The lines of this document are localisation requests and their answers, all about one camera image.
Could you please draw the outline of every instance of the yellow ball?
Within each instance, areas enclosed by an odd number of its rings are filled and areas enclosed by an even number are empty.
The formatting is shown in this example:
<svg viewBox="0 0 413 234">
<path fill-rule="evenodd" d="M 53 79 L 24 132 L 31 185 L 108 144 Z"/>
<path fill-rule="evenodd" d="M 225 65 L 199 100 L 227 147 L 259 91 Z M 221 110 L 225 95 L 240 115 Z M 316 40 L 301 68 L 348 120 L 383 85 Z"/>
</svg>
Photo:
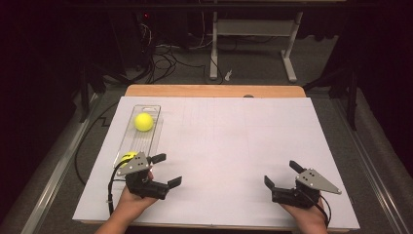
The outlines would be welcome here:
<svg viewBox="0 0 413 234">
<path fill-rule="evenodd" d="M 124 156 L 122 156 L 121 162 L 127 159 L 132 159 L 137 153 L 134 151 L 126 153 Z"/>
<path fill-rule="evenodd" d="M 154 120 L 148 113 L 142 112 L 134 118 L 134 126 L 142 132 L 147 132 L 154 126 Z"/>
</svg>

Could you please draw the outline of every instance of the white paper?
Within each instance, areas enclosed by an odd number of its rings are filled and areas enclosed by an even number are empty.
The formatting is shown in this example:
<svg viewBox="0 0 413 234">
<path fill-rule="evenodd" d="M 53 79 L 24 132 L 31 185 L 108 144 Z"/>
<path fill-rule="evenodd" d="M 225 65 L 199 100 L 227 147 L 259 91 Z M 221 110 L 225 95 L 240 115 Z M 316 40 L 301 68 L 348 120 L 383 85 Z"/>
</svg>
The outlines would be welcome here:
<svg viewBox="0 0 413 234">
<path fill-rule="evenodd" d="M 106 220 L 107 183 L 132 108 L 161 105 L 163 127 L 154 180 L 182 176 L 165 201 L 136 221 L 164 225 L 294 228 L 264 184 L 292 188 L 294 160 L 314 168 L 342 190 L 323 193 L 334 217 L 329 227 L 358 229 L 355 212 L 309 98 L 122 97 L 73 219 Z M 114 188 L 115 205 L 123 183 Z"/>
</svg>

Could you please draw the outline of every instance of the metal stand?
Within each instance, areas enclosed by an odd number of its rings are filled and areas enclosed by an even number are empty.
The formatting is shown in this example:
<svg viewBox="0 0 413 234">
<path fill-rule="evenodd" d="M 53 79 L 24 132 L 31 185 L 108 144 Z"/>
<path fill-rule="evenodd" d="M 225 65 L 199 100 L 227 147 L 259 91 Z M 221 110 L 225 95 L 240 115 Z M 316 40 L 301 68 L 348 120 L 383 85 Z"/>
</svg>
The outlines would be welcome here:
<svg viewBox="0 0 413 234">
<path fill-rule="evenodd" d="M 303 13 L 299 12 L 295 20 L 244 20 L 244 19 L 218 19 L 217 13 L 213 13 L 212 27 L 212 51 L 210 62 L 210 80 L 218 78 L 218 51 L 216 49 L 218 35 L 254 35 L 254 36 L 287 36 L 289 37 L 288 47 L 281 51 L 282 61 L 288 80 L 291 83 L 297 81 L 294 69 L 290 60 L 292 46 L 300 27 Z"/>
</svg>

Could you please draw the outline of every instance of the hand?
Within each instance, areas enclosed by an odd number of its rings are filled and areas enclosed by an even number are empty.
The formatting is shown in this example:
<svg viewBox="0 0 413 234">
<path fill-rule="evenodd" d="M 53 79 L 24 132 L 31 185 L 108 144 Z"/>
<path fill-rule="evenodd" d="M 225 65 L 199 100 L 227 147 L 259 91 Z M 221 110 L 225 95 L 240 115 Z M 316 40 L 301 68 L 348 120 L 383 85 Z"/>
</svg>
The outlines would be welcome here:
<svg viewBox="0 0 413 234">
<path fill-rule="evenodd" d="M 149 172 L 149 178 L 153 179 L 153 175 Z M 122 195 L 119 199 L 118 206 L 109 219 L 100 226 L 95 234 L 100 233 L 125 233 L 128 226 L 137 219 L 142 213 L 154 204 L 158 199 L 156 198 L 140 198 L 137 195 L 130 193 L 125 186 Z"/>
<path fill-rule="evenodd" d="M 294 217 L 295 222 L 298 225 L 298 228 L 303 233 L 327 233 L 324 215 L 317 207 L 312 206 L 309 209 L 302 209 L 285 204 L 280 205 Z M 319 198 L 319 206 L 324 209 L 321 198 Z"/>
</svg>

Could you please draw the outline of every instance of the finger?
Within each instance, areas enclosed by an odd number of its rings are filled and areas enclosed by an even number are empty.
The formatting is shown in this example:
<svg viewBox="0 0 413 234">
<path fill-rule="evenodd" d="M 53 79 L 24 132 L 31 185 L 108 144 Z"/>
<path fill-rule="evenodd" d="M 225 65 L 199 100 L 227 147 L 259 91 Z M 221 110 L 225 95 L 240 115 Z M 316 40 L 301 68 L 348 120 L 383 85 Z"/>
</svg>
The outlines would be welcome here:
<svg viewBox="0 0 413 234">
<path fill-rule="evenodd" d="M 148 177 L 149 177 L 149 179 L 154 179 L 154 175 L 152 174 L 152 172 L 151 171 L 149 171 L 149 173 L 148 173 Z"/>
</svg>

